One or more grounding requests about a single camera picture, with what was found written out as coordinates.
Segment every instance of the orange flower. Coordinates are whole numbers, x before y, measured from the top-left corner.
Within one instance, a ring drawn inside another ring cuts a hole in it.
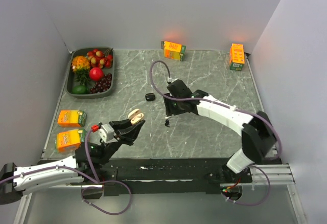
[[[73,72],[76,72],[77,70],[80,69],[90,69],[90,63],[84,56],[76,56],[72,60],[72,69]]]

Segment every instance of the red connector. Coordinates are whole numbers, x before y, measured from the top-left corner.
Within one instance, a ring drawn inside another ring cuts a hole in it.
[[[100,128],[100,125],[99,124],[92,125],[92,127],[91,127],[93,133],[96,132],[96,131],[98,131],[99,128]]]

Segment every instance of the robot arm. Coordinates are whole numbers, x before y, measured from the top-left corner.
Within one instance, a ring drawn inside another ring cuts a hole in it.
[[[208,93],[196,90],[194,93],[177,79],[167,86],[170,93],[166,96],[173,98],[204,98],[227,105]],[[215,105],[206,101],[172,101],[164,97],[166,115],[194,113],[211,118],[234,130],[242,137],[242,148],[239,149],[227,162],[227,167],[234,173],[240,173],[250,164],[259,164],[275,144],[276,138],[272,131],[258,118],[235,111],[234,106],[229,108]],[[259,111],[258,115],[269,121],[268,116]]]
[[[102,143],[101,145],[88,143],[88,151],[96,171],[101,173],[102,166],[109,162],[121,145],[133,145],[144,123],[145,120],[141,120],[132,124],[131,120],[126,119],[95,125],[94,130],[99,129]],[[0,171],[0,205],[13,203],[20,200],[23,195],[40,189],[81,183],[86,180],[84,176],[71,169],[92,176],[84,143],[75,151],[75,156],[62,160],[30,167],[16,167],[14,163],[6,164]],[[1,183],[2,180],[10,177],[14,179]]]

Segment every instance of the orange box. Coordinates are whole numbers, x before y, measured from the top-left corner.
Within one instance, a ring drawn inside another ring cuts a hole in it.
[[[184,54],[186,50],[185,45],[169,41],[162,41],[161,49],[163,49],[163,55],[165,58],[184,61]]]
[[[242,44],[233,43],[229,51],[229,69],[241,71],[244,65],[244,47]]]
[[[76,150],[85,141],[84,128],[73,129],[57,134],[56,152],[65,153]]]
[[[61,127],[84,127],[86,113],[83,110],[62,110],[58,124]]]

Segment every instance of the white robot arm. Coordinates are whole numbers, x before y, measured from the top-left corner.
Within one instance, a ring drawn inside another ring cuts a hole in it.
[[[227,105],[204,91],[196,90],[192,93],[180,79],[175,79],[167,86],[167,89],[169,93],[165,95],[168,97],[204,98],[212,101],[211,103],[207,101],[173,101],[164,97],[167,116],[192,112],[227,126],[242,137],[242,148],[227,162],[227,167],[236,174],[250,164],[259,164],[276,142],[272,131],[260,119],[240,113],[236,111],[235,106]],[[221,103],[224,106],[213,104],[213,102]],[[269,121],[264,112],[260,111],[258,115]]]

